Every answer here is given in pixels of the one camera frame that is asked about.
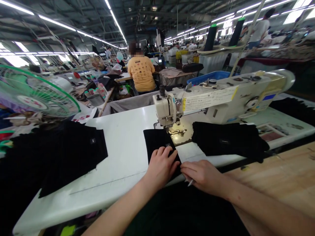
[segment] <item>woman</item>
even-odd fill
[[[144,56],[144,50],[136,41],[130,43],[129,53],[132,58],[128,62],[128,73],[135,83],[135,88],[139,94],[153,92],[156,84],[152,73],[155,72],[151,60]]]

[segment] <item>blue display screen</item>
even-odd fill
[[[275,94],[265,96],[264,99],[263,99],[263,101],[269,100],[269,99],[273,99],[274,97],[275,97]]]

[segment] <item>green fan grille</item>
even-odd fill
[[[80,112],[67,92],[49,81],[16,67],[0,65],[0,97],[24,108],[55,117]]]

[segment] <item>paper label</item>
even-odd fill
[[[199,110],[232,101],[238,86],[186,97],[183,101],[183,111]]]

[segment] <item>yellow t-shirt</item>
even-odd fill
[[[133,78],[135,88],[139,92],[155,89],[152,73],[155,71],[151,60],[144,57],[132,57],[128,61],[128,73]]]

